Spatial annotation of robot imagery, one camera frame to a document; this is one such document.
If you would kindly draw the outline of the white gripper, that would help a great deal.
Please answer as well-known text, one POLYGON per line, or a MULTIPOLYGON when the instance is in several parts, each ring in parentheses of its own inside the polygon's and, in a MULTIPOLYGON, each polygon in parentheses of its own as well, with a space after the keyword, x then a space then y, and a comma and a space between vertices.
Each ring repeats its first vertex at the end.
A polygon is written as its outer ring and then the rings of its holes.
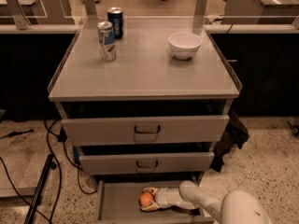
POLYGON ((172 206, 177 206, 181 201, 181 197, 178 188, 153 188, 147 187, 142 190, 142 193, 148 192, 151 195, 155 195, 155 202, 148 206, 142 206, 140 208, 143 212, 153 212, 160 208, 166 209, 172 206))

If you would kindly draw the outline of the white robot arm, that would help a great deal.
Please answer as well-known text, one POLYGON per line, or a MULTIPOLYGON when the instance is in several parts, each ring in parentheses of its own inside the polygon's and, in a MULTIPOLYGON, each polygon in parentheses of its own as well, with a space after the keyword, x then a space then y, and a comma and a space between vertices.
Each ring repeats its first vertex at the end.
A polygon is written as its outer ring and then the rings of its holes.
POLYGON ((202 207, 220 224, 273 224, 260 202, 248 192, 233 190, 219 200, 189 180, 177 188, 144 188, 138 202, 144 212, 172 206, 184 210, 202 207))

